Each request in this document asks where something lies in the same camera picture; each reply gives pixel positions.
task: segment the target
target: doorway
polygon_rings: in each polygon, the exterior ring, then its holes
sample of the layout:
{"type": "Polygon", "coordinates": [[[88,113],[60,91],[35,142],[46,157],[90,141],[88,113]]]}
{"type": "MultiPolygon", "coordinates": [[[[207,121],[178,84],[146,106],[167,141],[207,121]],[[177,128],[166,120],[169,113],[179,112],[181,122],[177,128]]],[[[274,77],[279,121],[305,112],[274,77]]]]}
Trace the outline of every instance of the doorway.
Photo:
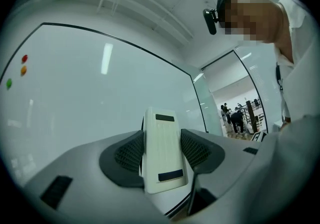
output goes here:
{"type": "Polygon", "coordinates": [[[224,136],[250,140],[256,131],[267,130],[266,115],[259,92],[233,50],[202,68],[202,71],[219,110],[224,136]],[[243,120],[243,124],[236,123],[236,128],[230,120],[234,113],[240,113],[243,120]]]}

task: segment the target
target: person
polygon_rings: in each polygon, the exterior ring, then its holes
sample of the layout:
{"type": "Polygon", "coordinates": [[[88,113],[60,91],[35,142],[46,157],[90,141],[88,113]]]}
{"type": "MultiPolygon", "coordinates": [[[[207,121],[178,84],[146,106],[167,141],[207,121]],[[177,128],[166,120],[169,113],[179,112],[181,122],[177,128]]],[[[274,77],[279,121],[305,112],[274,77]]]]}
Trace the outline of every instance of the person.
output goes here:
{"type": "Polygon", "coordinates": [[[256,107],[259,107],[259,102],[258,102],[258,100],[257,100],[256,98],[253,100],[253,102],[254,102],[254,105],[255,105],[256,107]]]}
{"type": "Polygon", "coordinates": [[[224,107],[224,105],[221,105],[220,113],[221,113],[223,122],[226,122],[226,121],[227,121],[227,118],[226,118],[226,114],[225,114],[225,107],[224,107]]]}
{"type": "Polygon", "coordinates": [[[287,122],[320,114],[319,29],[303,0],[217,0],[216,10],[226,34],[274,44],[277,64],[287,69],[281,74],[287,122]]]}
{"type": "Polygon", "coordinates": [[[233,125],[234,132],[236,134],[238,133],[237,126],[239,125],[240,126],[240,132],[241,132],[241,134],[243,134],[244,133],[244,118],[243,118],[243,115],[239,111],[238,107],[235,107],[234,110],[235,111],[230,116],[230,120],[231,120],[231,123],[233,125]]]}
{"type": "Polygon", "coordinates": [[[224,103],[224,113],[226,115],[226,119],[229,125],[231,125],[231,120],[230,120],[230,112],[229,109],[227,107],[227,103],[224,103]]]}

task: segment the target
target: glass wall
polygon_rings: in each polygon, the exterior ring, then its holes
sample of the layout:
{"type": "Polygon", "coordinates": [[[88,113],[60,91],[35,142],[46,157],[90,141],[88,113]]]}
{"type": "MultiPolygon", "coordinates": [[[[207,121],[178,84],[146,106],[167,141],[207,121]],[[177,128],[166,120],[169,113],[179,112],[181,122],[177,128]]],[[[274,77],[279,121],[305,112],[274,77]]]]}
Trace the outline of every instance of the glass wall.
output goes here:
{"type": "Polygon", "coordinates": [[[259,43],[235,49],[259,92],[268,132],[281,120],[281,96],[276,80],[276,56],[273,44],[259,43]]]}
{"type": "MultiPolygon", "coordinates": [[[[202,70],[195,66],[181,63],[176,60],[173,60],[172,64],[176,65],[177,67],[181,68],[182,70],[190,74],[193,80],[193,85],[195,87],[197,96],[200,101],[206,130],[210,134],[222,136],[223,131],[221,128],[221,122],[218,114],[217,105],[214,101],[211,92],[209,91],[209,87],[202,70]]],[[[193,109],[189,109],[188,113],[190,116],[198,115],[193,109]]]]}
{"type": "MultiPolygon", "coordinates": [[[[74,147],[140,130],[149,107],[175,111],[180,129],[206,131],[187,73],[84,28],[42,25],[16,52],[1,84],[1,156],[22,187],[74,147]]],[[[160,212],[190,193],[189,165],[187,175],[187,185],[148,197],[160,212]]]]}

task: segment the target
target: person in background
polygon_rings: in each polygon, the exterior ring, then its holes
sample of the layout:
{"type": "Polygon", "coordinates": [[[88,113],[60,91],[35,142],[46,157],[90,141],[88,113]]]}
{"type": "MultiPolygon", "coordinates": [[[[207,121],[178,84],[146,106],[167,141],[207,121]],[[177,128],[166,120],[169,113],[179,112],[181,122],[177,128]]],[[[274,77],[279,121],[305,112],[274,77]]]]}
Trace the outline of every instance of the person in background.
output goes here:
{"type": "Polygon", "coordinates": [[[233,129],[235,133],[238,133],[237,125],[240,126],[240,133],[244,134],[244,119],[242,113],[239,111],[239,109],[236,107],[234,109],[235,111],[231,114],[230,120],[233,124],[233,129]]]}
{"type": "Polygon", "coordinates": [[[224,103],[224,113],[226,115],[226,119],[227,119],[228,124],[231,125],[230,112],[227,107],[227,103],[224,103]]]}
{"type": "Polygon", "coordinates": [[[226,113],[225,113],[225,107],[224,105],[221,105],[221,110],[220,110],[221,116],[222,116],[222,120],[223,122],[227,121],[227,117],[226,117],[226,113]]]}
{"type": "Polygon", "coordinates": [[[259,102],[258,102],[258,100],[257,100],[256,98],[253,100],[253,102],[254,102],[254,105],[255,105],[256,107],[259,107],[259,102]]]}

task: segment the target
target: black frame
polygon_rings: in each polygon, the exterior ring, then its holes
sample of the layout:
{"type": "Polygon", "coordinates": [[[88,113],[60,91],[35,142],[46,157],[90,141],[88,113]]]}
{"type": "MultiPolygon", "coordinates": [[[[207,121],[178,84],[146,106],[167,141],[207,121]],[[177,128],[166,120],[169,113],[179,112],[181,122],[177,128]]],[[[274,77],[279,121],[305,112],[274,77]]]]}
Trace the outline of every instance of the black frame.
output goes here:
{"type": "Polygon", "coordinates": [[[257,89],[257,86],[256,86],[256,84],[255,84],[255,82],[254,82],[254,80],[253,80],[250,72],[248,71],[246,65],[245,65],[244,62],[241,60],[241,58],[238,56],[238,54],[235,52],[235,50],[232,49],[231,51],[228,51],[226,54],[220,56],[219,58],[215,59],[214,61],[210,62],[209,64],[203,66],[203,67],[201,68],[201,70],[204,71],[204,70],[206,69],[206,67],[208,67],[208,66],[210,66],[211,64],[217,62],[218,60],[222,59],[223,57],[227,56],[228,54],[230,54],[230,53],[232,53],[232,52],[235,54],[235,56],[239,59],[239,61],[241,62],[241,64],[242,64],[243,67],[245,68],[246,72],[248,73],[248,75],[249,75],[249,77],[250,77],[250,79],[251,79],[251,81],[252,81],[252,83],[253,83],[253,85],[254,85],[254,88],[255,88],[255,90],[256,90],[256,93],[258,94],[258,97],[259,97],[260,103],[261,103],[261,107],[262,107],[262,110],[263,110],[263,114],[264,114],[266,132],[268,133],[268,132],[269,132],[269,129],[268,129],[268,122],[267,122],[266,112],[265,112],[264,104],[263,104],[263,102],[262,102],[262,100],[261,100],[261,97],[260,97],[260,93],[259,93],[259,91],[258,91],[258,89],[257,89]]]}
{"type": "Polygon", "coordinates": [[[191,83],[192,83],[192,86],[193,86],[193,89],[195,91],[195,95],[196,95],[196,98],[198,100],[198,104],[199,104],[199,108],[200,108],[200,111],[201,111],[201,115],[202,115],[202,120],[203,120],[203,124],[204,124],[204,129],[205,129],[205,132],[207,133],[207,126],[206,126],[206,122],[205,122],[205,118],[204,118],[204,113],[202,112],[202,108],[201,108],[201,105],[200,105],[200,101],[199,101],[199,97],[198,97],[198,94],[197,94],[197,90],[195,88],[195,85],[194,85],[194,82],[192,80],[192,77],[189,73],[187,73],[186,71],[182,70],[181,68],[179,68],[178,66],[172,64],[171,62],[167,61],[166,59],[154,54],[153,52],[147,50],[147,49],[144,49],[132,42],[129,42],[127,40],[124,40],[124,39],[121,39],[121,38],[118,38],[114,35],[110,35],[110,34],[106,34],[106,33],[103,33],[101,31],[98,31],[98,30],[95,30],[95,29],[91,29],[91,28],[87,28],[87,27],[83,27],[83,26],[76,26],[76,25],[70,25],[70,24],[64,24],[64,23],[53,23],[53,22],[43,22],[41,23],[39,26],[37,26],[29,35],[27,35],[27,37],[19,44],[19,46],[17,47],[17,49],[14,51],[14,53],[12,54],[12,56],[10,57],[9,61],[7,62],[7,64],[5,65],[5,68],[1,74],[1,77],[0,77],[0,85],[2,83],[2,79],[11,63],[11,61],[13,60],[13,58],[15,57],[15,55],[17,54],[17,52],[19,51],[19,49],[22,47],[22,45],[42,26],[57,26],[57,27],[67,27],[67,28],[73,28],[73,29],[79,29],[79,30],[85,30],[85,31],[89,31],[89,32],[93,32],[93,33],[97,33],[97,34],[100,34],[100,35],[103,35],[103,36],[107,36],[109,38],[113,38],[113,39],[116,39],[116,40],[119,40],[121,42],[124,42],[128,45],[131,45],[131,46],[134,46],[136,48],[139,48],[140,50],[142,51],[145,51],[146,53],[148,54],[151,54],[155,57],[157,57],[158,59],[170,64],[171,66],[175,67],[176,69],[182,71],[183,73],[187,74],[189,77],[190,77],[190,80],[191,80],[191,83]]]}

